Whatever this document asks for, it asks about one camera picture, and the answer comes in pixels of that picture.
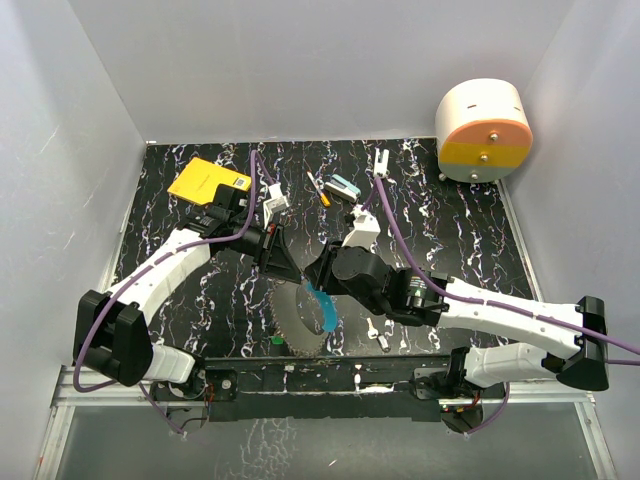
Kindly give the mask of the blue organizer handle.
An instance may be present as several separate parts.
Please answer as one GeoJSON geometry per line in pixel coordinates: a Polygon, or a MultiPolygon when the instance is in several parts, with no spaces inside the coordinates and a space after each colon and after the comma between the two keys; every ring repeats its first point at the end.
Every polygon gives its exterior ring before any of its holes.
{"type": "Polygon", "coordinates": [[[311,329],[317,334],[333,332],[338,326],[338,314],[332,298],[311,283],[306,284],[306,291],[311,301],[311,329]]]}

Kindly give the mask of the metal key organizer with rings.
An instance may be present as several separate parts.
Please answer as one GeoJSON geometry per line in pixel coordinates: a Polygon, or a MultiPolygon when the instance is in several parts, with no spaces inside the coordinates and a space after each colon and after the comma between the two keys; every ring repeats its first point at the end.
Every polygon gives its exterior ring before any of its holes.
{"type": "Polygon", "coordinates": [[[289,350],[299,357],[321,353],[328,333],[324,314],[315,296],[304,284],[284,283],[270,293],[269,303],[276,333],[289,350]]]}

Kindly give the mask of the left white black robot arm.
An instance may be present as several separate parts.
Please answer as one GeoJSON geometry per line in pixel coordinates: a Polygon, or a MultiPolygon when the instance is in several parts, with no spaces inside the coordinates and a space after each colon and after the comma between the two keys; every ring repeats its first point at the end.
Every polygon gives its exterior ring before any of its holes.
{"type": "Polygon", "coordinates": [[[301,272],[285,245],[284,229],[272,221],[288,205],[280,185],[269,186],[264,224],[254,226],[253,191],[219,186],[212,202],[193,208],[131,275],[104,292],[89,290],[81,297],[73,345],[76,367],[97,371],[109,383],[169,382],[186,399],[200,396],[207,376],[196,368],[195,357],[153,344],[148,326],[192,273],[226,249],[251,257],[261,275],[300,283],[301,272]]]}

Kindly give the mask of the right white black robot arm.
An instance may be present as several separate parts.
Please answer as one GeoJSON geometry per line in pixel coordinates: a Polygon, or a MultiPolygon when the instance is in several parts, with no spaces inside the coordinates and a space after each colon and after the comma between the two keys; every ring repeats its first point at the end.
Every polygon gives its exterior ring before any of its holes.
{"type": "Polygon", "coordinates": [[[445,373],[431,381],[442,393],[466,397],[496,384],[555,379],[584,391],[609,387],[605,304],[537,302],[475,287],[459,278],[394,268],[381,257],[341,242],[324,246],[304,274],[314,289],[348,295],[375,315],[405,326],[467,329],[506,337],[498,347],[451,351],[445,373]]]}

